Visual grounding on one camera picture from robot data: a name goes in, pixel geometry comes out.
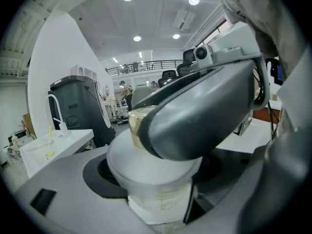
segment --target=white wall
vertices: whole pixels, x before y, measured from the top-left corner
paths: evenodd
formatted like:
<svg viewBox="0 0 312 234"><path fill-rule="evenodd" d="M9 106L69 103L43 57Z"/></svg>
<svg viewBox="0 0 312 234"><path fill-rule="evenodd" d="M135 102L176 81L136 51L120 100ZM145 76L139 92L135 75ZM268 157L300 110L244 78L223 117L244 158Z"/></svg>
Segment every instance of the white wall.
<svg viewBox="0 0 312 234"><path fill-rule="evenodd" d="M44 101L50 85L71 75L71 68L76 64L96 72L101 89L107 84L110 91L114 91L112 79L93 53L75 20L67 13L54 10L38 36L28 75L29 111L38 137L47 133L51 124L48 102L46 108L49 121L44 113Z"/></svg>
<svg viewBox="0 0 312 234"><path fill-rule="evenodd" d="M8 137L20 130L27 113L25 84L0 86L0 148L9 144Z"/></svg>
<svg viewBox="0 0 312 234"><path fill-rule="evenodd" d="M155 49L154 60L182 60L183 52L179 49Z"/></svg>

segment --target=black slot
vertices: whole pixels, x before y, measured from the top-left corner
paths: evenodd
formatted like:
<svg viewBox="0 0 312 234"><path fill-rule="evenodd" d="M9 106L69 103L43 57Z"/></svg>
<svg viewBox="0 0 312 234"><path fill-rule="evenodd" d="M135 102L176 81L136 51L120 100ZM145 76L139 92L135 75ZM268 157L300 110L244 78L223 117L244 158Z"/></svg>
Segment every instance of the black slot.
<svg viewBox="0 0 312 234"><path fill-rule="evenodd" d="M56 193L56 191L41 189L30 205L40 214L45 215Z"/></svg>

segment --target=window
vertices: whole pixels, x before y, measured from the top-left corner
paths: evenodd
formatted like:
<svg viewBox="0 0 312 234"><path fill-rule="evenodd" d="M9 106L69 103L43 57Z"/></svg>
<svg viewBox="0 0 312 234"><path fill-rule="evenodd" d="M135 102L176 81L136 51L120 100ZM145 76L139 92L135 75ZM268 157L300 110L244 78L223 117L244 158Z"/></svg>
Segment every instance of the window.
<svg viewBox="0 0 312 234"><path fill-rule="evenodd" d="M207 44L208 42L210 42L215 36L219 35L220 32L218 31L218 29L216 29L215 31L213 31L209 36L207 36L206 39L204 39L204 43Z"/></svg>
<svg viewBox="0 0 312 234"><path fill-rule="evenodd" d="M228 28L230 28L230 24L227 21L225 21L218 27L220 33L227 30Z"/></svg>
<svg viewBox="0 0 312 234"><path fill-rule="evenodd" d="M204 43L209 43L215 36L219 35L221 32L227 30L230 28L230 24L225 20L223 21L218 27L216 27L206 38L204 38L199 45L196 46L199 47L203 45Z"/></svg>

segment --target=black chair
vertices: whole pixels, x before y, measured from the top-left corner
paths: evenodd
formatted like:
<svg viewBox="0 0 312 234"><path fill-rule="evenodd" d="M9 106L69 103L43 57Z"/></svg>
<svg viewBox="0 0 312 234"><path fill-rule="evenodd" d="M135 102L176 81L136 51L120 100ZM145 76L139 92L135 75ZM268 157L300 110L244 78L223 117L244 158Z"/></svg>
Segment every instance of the black chair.
<svg viewBox="0 0 312 234"><path fill-rule="evenodd" d="M188 74L192 71L191 65L192 65L192 62L191 62L191 61L187 61L187 62L184 62L184 63L180 64L180 65L176 68L177 74L178 74L180 77L183 77L183 76L188 75Z"/></svg>
<svg viewBox="0 0 312 234"><path fill-rule="evenodd" d="M167 70L162 72L162 76L161 78L172 78L172 77L176 77L176 72L174 70Z"/></svg>
<svg viewBox="0 0 312 234"><path fill-rule="evenodd" d="M176 76L176 72L174 70L164 71L162 72L162 77L158 80L159 87L162 88L179 78L179 76Z"/></svg>

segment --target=camera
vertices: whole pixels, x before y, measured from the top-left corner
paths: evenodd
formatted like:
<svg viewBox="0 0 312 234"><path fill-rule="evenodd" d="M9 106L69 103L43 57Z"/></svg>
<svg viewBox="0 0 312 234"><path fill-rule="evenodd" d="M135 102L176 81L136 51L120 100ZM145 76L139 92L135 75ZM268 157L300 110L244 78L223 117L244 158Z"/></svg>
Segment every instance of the camera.
<svg viewBox="0 0 312 234"><path fill-rule="evenodd" d="M212 61L212 50L210 46L204 44L194 49L194 56L196 59L197 67L203 68L213 63Z"/></svg>

